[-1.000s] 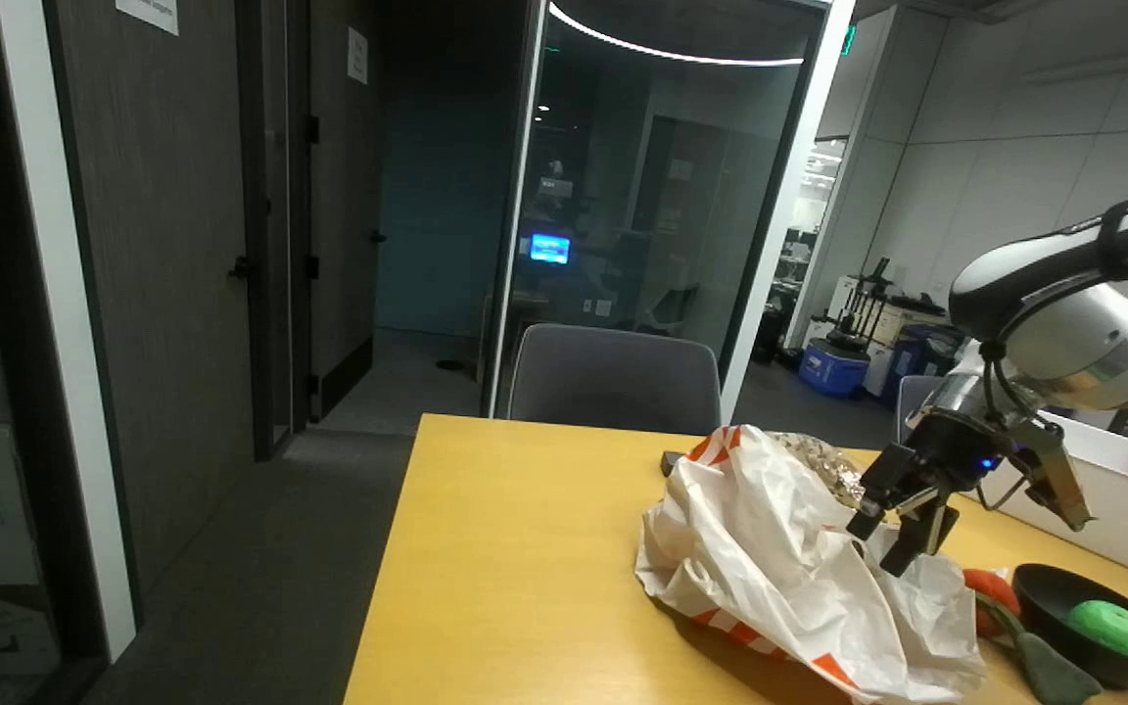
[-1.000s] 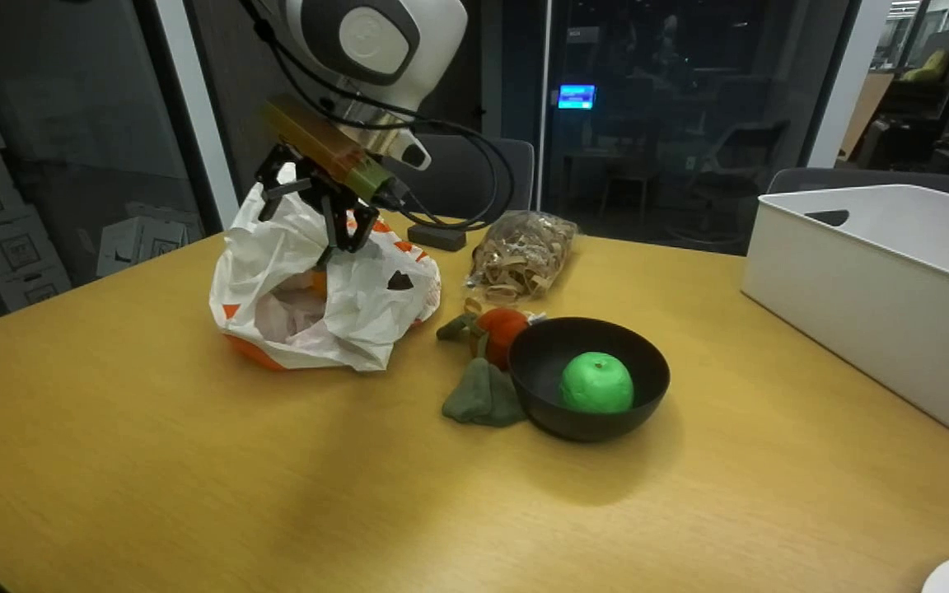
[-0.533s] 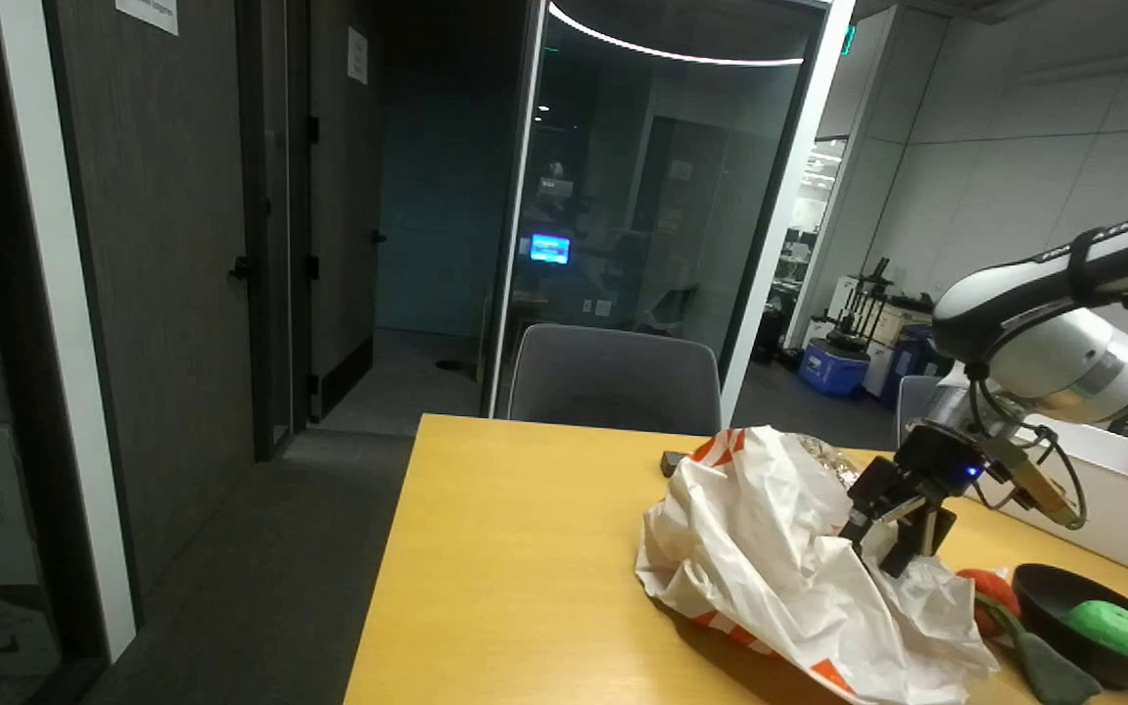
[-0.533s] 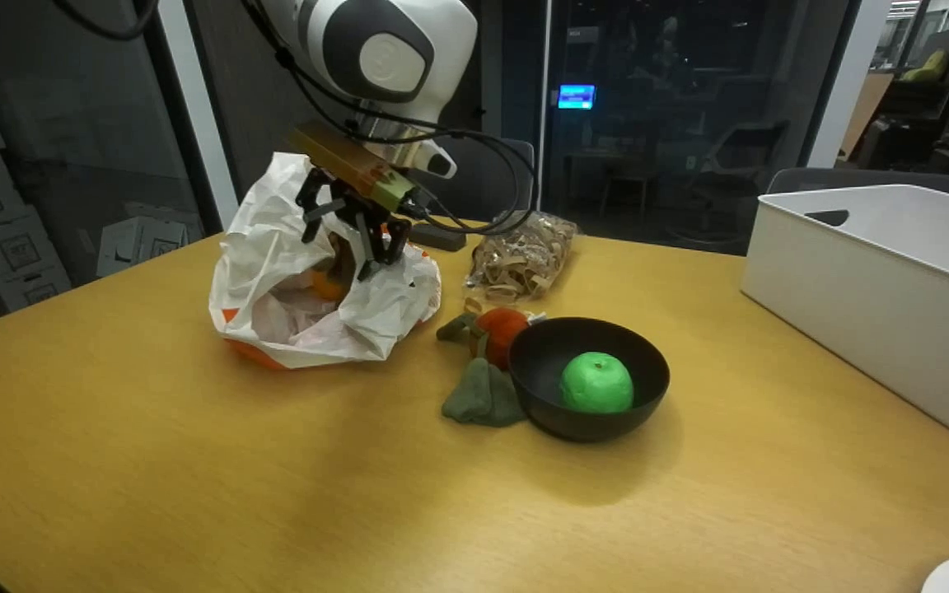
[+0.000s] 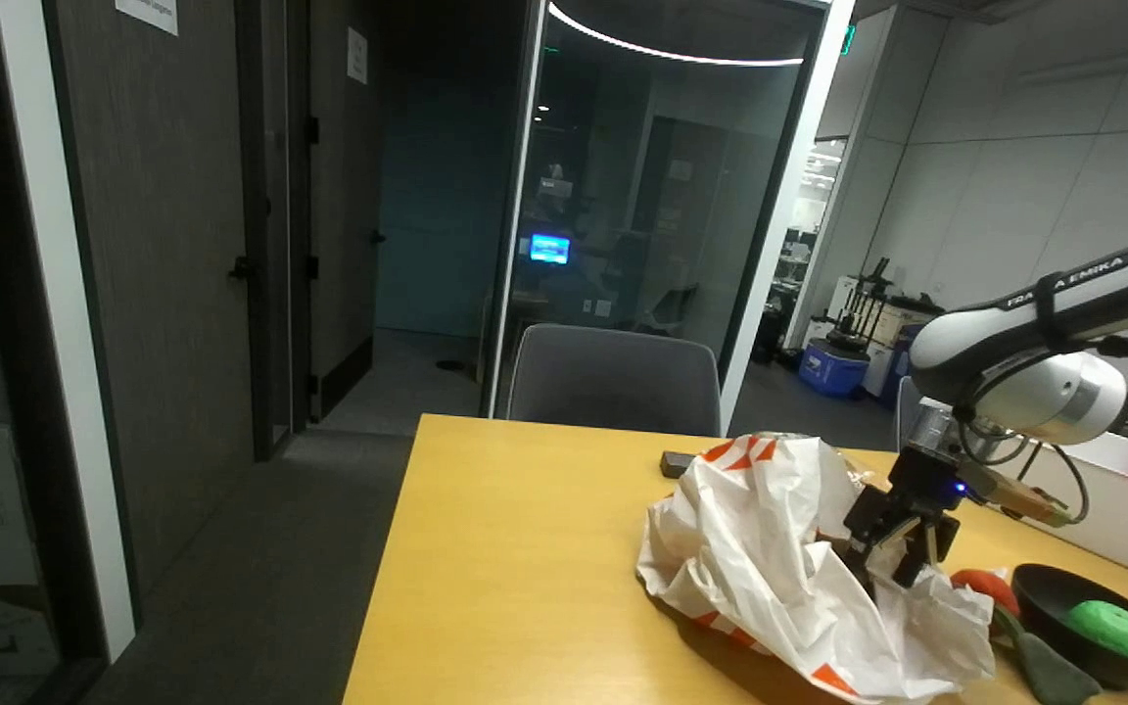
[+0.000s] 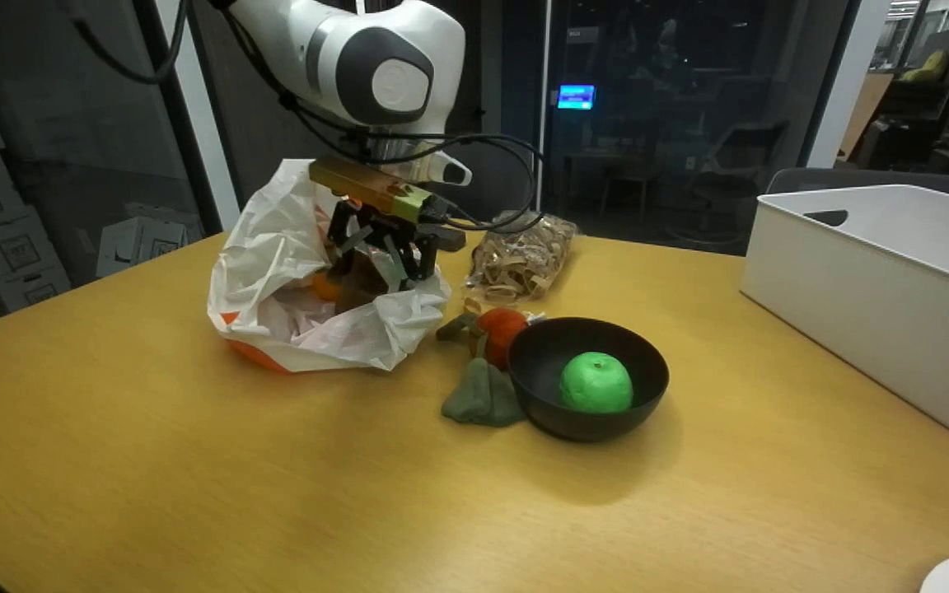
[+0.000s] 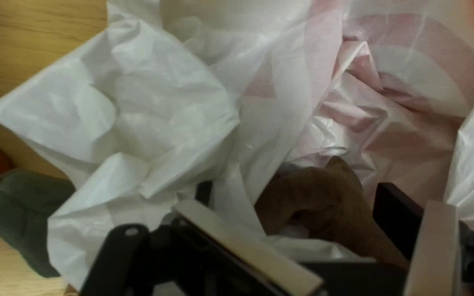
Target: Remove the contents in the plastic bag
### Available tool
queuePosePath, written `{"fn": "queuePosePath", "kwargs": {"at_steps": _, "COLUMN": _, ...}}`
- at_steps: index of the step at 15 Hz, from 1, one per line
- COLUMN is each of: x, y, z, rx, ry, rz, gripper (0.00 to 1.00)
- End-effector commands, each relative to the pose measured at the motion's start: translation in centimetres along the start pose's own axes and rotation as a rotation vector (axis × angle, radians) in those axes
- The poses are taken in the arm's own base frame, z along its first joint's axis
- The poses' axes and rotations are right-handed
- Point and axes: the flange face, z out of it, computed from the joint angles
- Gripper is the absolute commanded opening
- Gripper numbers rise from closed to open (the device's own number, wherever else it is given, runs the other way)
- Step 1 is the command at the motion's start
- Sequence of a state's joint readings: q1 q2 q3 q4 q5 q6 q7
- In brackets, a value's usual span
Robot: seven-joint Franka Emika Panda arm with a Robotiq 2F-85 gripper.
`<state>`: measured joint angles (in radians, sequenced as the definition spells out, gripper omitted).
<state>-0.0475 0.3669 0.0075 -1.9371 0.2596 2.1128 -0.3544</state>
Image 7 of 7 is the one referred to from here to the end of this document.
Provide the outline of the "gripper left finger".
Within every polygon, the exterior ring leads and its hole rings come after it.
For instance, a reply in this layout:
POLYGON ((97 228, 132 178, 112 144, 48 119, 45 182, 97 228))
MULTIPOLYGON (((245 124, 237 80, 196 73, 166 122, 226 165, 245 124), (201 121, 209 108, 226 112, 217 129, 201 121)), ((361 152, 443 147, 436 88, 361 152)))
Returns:
POLYGON ((275 296, 321 296, 324 282, 291 259, 226 223, 198 201, 183 201, 173 213, 214 244, 275 296))

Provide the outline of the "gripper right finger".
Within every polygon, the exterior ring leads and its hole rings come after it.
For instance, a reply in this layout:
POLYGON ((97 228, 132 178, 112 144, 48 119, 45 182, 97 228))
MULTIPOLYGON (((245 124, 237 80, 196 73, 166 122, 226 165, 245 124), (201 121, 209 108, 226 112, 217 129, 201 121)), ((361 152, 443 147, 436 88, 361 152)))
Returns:
POLYGON ((459 259, 456 209, 441 201, 425 206, 403 296, 453 296, 459 259))

